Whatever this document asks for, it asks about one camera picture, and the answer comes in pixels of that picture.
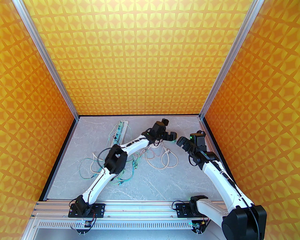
black wire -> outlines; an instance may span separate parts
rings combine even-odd
[[[201,232],[205,231],[205,229],[207,228],[207,226],[209,225],[210,222],[211,222],[211,219],[208,221],[208,223],[205,225],[205,227],[203,229],[201,229]]]
[[[118,142],[118,144],[120,145],[119,140],[117,140],[117,137],[115,135],[113,135],[113,139],[116,140]]]
[[[181,201],[181,200],[175,200],[174,202],[172,202],[172,206],[171,206],[171,208],[172,208],[173,210],[175,210],[175,211],[176,211],[176,209],[173,208],[173,204],[174,204],[175,202],[181,202],[181,203],[187,204],[187,203],[185,203],[185,202],[183,202],[183,201]]]
[[[260,228],[258,227],[258,223],[257,223],[257,220],[256,220],[256,217],[254,216],[254,213],[252,211],[252,209],[248,206],[248,204],[246,203],[245,199],[242,197],[242,200],[244,201],[244,203],[246,204],[247,208],[249,209],[249,211],[251,212],[253,218],[254,218],[254,221],[256,223],[256,227],[257,227],[257,240],[260,240]]]
[[[73,201],[75,201],[76,199],[77,199],[77,198],[74,198],[73,200],[71,200],[71,201],[69,202],[69,207],[71,207],[70,203],[73,202]]]
[[[188,156],[188,161],[189,161],[190,165],[192,165],[193,167],[197,166],[197,164],[196,164],[196,165],[193,165],[193,164],[191,163],[191,156],[190,156],[190,155]]]
[[[112,147],[110,147],[110,148],[105,148],[104,150],[102,150],[102,151],[98,154],[98,157],[97,157],[97,159],[96,159],[96,162],[98,163],[99,167],[101,167],[101,168],[103,168],[103,167],[101,166],[100,161],[99,161],[98,159],[100,159],[101,153],[103,153],[104,151],[106,151],[106,150],[108,150],[108,149],[112,149]]]
[[[153,143],[153,145],[154,145],[155,147],[157,147],[160,143],[161,143],[161,140],[158,140],[157,145],[155,145],[155,142]]]
[[[96,184],[92,187],[92,189],[91,189],[90,192],[88,193],[88,205],[90,205],[90,204],[89,204],[90,194],[91,194],[92,190],[94,189],[94,187],[97,185],[97,183],[101,180],[101,178],[98,179],[98,181],[96,182]]]
[[[94,223],[92,224],[91,223],[91,227],[89,228],[89,230],[91,230],[91,228],[95,225],[95,223],[96,223],[96,220],[97,220],[97,214],[95,213],[95,211],[92,209],[92,212],[94,213],[94,215],[95,215],[95,221],[94,221]]]

metal corner post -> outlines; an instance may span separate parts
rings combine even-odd
[[[15,5],[25,27],[27,28],[37,50],[39,51],[42,59],[44,60],[54,82],[56,83],[60,93],[62,94],[64,100],[66,101],[71,113],[73,114],[76,121],[79,120],[79,115],[77,113],[77,110],[64,86],[62,83],[62,80],[52,62],[52,59],[50,58],[49,53],[46,50],[46,47],[43,43],[43,40],[38,32],[38,30],[35,27],[35,24],[23,2],[23,0],[12,0],[13,4]]]
[[[222,85],[222,82],[224,81],[234,59],[236,58],[250,28],[253,25],[253,22],[261,8],[261,6],[263,5],[264,0],[254,0],[250,7],[249,10],[245,16],[244,21],[242,22],[242,25],[238,31],[238,34],[236,36],[236,38],[233,41],[233,44],[229,50],[229,53],[220,69],[220,72],[210,90],[210,93],[207,96],[207,99],[205,100],[205,103],[199,113],[199,117],[200,119],[203,119],[205,114],[207,113],[210,105],[212,104],[215,96],[217,95],[217,92],[219,90],[219,88]]]

metal rail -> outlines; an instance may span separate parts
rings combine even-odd
[[[131,230],[184,230],[191,229],[192,220],[203,218],[177,218],[171,208],[172,201],[96,201],[105,203],[104,218],[97,219],[92,229]],[[223,201],[214,201],[226,209]],[[68,218],[69,200],[37,202],[22,240],[33,239],[39,228],[86,229],[90,219]]]
[[[44,45],[44,42],[38,32],[38,30],[35,27],[35,24],[23,2],[23,0],[12,0],[25,27],[27,28],[29,35],[31,36],[37,50],[39,51],[42,59],[45,62],[46,67],[48,68],[54,82],[56,83],[60,93],[62,94],[64,100],[66,101],[71,113],[73,114],[74,118],[76,121],[79,120],[79,115],[77,113],[77,110],[52,62],[52,59],[49,55],[49,53],[47,52],[47,49]]]
[[[234,59],[236,58],[236,55],[238,54],[243,42],[245,41],[245,38],[250,30],[250,28],[253,25],[253,22],[263,5],[264,0],[254,0],[252,4],[249,7],[249,10],[245,16],[245,19],[238,31],[238,34],[236,35],[233,44],[229,50],[228,55],[225,58],[225,61],[220,69],[220,72],[210,90],[210,93],[207,96],[207,99],[205,100],[205,103],[199,113],[200,119],[203,119],[205,114],[207,113],[210,105],[212,104],[215,96],[217,95],[217,92],[219,91],[222,82],[224,81]]]

wallpaper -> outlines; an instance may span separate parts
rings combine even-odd
[[[252,0],[25,0],[80,115],[197,114]]]
[[[265,1],[205,118],[265,239],[300,239],[300,2]]]
[[[20,239],[73,116],[9,0],[0,0],[0,95],[0,238]]]

wire bundle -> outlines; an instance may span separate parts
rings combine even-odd
[[[152,145],[150,145],[150,146],[148,146],[148,147],[146,148],[146,151],[145,151],[145,158],[146,158],[147,163],[148,163],[151,167],[153,167],[153,168],[155,168],[155,169],[157,169],[157,170],[163,170],[163,169],[166,169],[166,168],[174,168],[174,167],[176,167],[176,166],[178,165],[178,162],[179,162],[179,161],[178,161],[178,157],[177,157],[176,154],[173,153],[170,149],[166,148],[166,147],[164,146],[163,143],[161,143],[161,144],[162,144],[162,150],[161,150],[160,155],[156,155],[156,154],[155,154],[155,152],[154,152],[153,149],[152,149]],[[148,158],[148,157],[147,157],[147,152],[148,152],[149,150],[150,150],[150,151],[152,152],[152,154],[153,154],[153,157],[151,157],[151,158]],[[165,155],[165,154],[167,155],[167,159],[168,159],[166,165],[165,165],[164,162],[163,162],[163,158],[164,158],[164,155]],[[176,164],[173,165],[173,166],[169,166],[169,163],[170,163],[170,157],[169,157],[169,154],[173,154],[173,155],[175,156],[175,158],[176,158]],[[163,165],[163,167],[161,167],[161,168],[155,167],[155,166],[153,166],[153,165],[150,163],[149,160],[154,159],[155,156],[160,157],[160,162],[161,162],[161,164]]]
[[[99,154],[98,156],[96,156],[96,155],[92,152],[93,158],[88,158],[88,157],[87,157],[87,158],[84,158],[84,159],[82,159],[82,160],[80,161],[80,163],[79,163],[79,165],[78,165],[78,171],[79,171],[79,175],[81,176],[81,178],[83,178],[83,179],[91,179],[91,178],[93,178],[94,176],[96,176],[97,174],[99,174],[99,173],[101,172],[101,170],[102,170],[103,167],[102,167],[102,165],[100,164],[100,162],[103,162],[104,160],[100,158],[100,155],[101,155],[103,152],[105,153],[106,150],[111,149],[111,147],[107,147],[107,145],[110,145],[110,138],[111,138],[112,136],[115,136],[115,134],[116,134],[116,131],[117,131],[117,130],[115,129],[116,126],[118,126],[118,124],[115,124],[115,126],[114,126],[113,129],[112,129],[112,131],[109,133],[108,139],[107,139],[107,142],[106,142],[106,145],[105,145],[105,149],[104,149],[103,151],[101,151],[100,154]],[[162,150],[161,150],[161,153],[160,153],[159,155],[157,155],[157,154],[153,151],[153,148],[155,148],[155,147],[158,148],[160,144],[162,145]],[[147,156],[148,151],[151,151],[151,152],[152,152],[153,157],[148,157],[148,156]],[[173,165],[173,166],[169,166],[169,163],[170,163],[170,157],[169,157],[169,155],[170,155],[170,154],[173,154],[173,155],[175,156],[175,158],[176,158],[176,164]],[[167,156],[167,163],[166,163],[166,164],[164,164],[164,162],[163,162],[163,158],[164,158],[165,155]],[[157,141],[157,142],[155,142],[154,144],[149,145],[147,148],[141,149],[140,152],[135,152],[135,153],[133,153],[133,154],[131,155],[132,159],[130,159],[130,160],[127,161],[127,163],[132,162],[132,171],[131,171],[131,176],[130,176],[129,178],[124,178],[124,173],[125,173],[125,171],[126,171],[126,169],[124,168],[124,169],[123,169],[123,170],[122,170],[115,178],[113,178],[113,179],[110,181],[110,183],[120,185],[120,184],[122,184],[122,183],[124,183],[124,182],[127,182],[127,181],[129,181],[130,179],[132,179],[132,177],[133,177],[133,175],[134,175],[134,170],[137,169],[138,163],[139,163],[140,159],[141,159],[143,156],[145,157],[147,163],[148,163],[151,167],[153,167],[153,168],[155,168],[155,169],[157,169],[157,170],[163,170],[163,169],[166,169],[166,168],[174,168],[174,167],[176,167],[176,166],[178,165],[178,162],[179,162],[179,161],[178,161],[178,157],[177,157],[172,151],[170,151],[170,149],[166,148],[166,147],[164,146],[164,144],[163,144],[161,141]],[[154,165],[152,165],[152,164],[150,163],[150,160],[154,159],[155,157],[160,157],[160,162],[161,162],[161,164],[163,165],[163,167],[161,167],[161,168],[155,167]],[[91,165],[90,165],[90,171],[93,173],[93,176],[91,176],[91,177],[83,177],[82,174],[81,174],[80,167],[81,167],[81,165],[82,165],[82,162],[85,161],[85,160],[91,160],[91,161],[92,161],[92,162],[91,162]],[[92,166],[93,166],[94,162],[97,162],[98,165],[99,165],[99,167],[100,167],[98,171],[94,171],[94,170],[92,169]]]

